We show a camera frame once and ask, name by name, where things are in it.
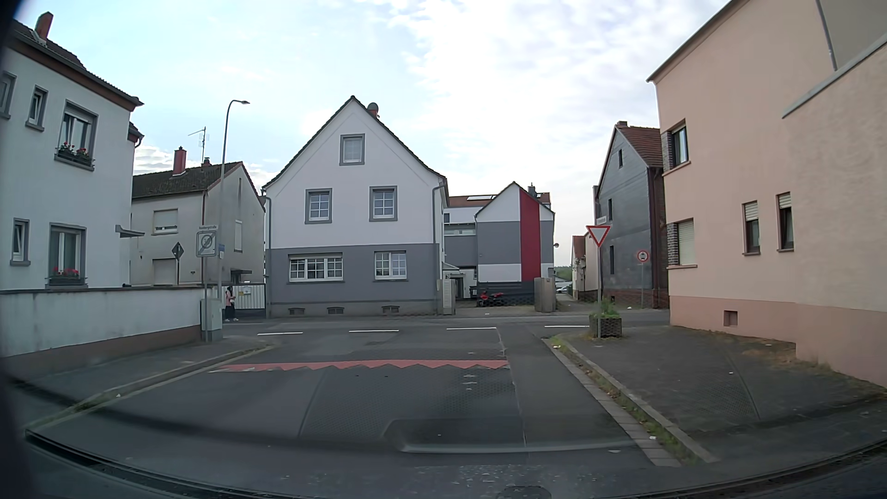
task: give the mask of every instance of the pink house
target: pink house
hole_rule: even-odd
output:
[[[649,78],[671,322],[887,385],[887,2],[732,0]]]

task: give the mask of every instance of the pedestrian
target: pedestrian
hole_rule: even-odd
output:
[[[224,292],[224,315],[225,322],[239,321],[239,319],[234,316],[234,290],[231,286],[228,286]]]

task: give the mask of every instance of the sky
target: sky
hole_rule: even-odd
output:
[[[593,224],[613,125],[658,126],[647,77],[727,0],[26,0],[33,27],[138,96],[134,173],[222,159],[254,183],[277,174],[349,96],[381,120],[450,195],[511,181],[551,192],[555,264]]]

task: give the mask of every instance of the chimney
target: chimney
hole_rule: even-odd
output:
[[[44,12],[37,18],[37,26],[34,27],[34,31],[43,40],[46,40],[50,35],[50,26],[52,26],[52,12]]]
[[[187,155],[188,151],[185,151],[181,146],[176,149],[176,153],[172,158],[172,174],[174,176],[184,173],[184,159]]]

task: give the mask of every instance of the gray house facade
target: gray house facade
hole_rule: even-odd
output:
[[[613,128],[594,208],[597,224],[610,226],[600,247],[602,295],[620,304],[668,307],[662,161],[659,129]]]

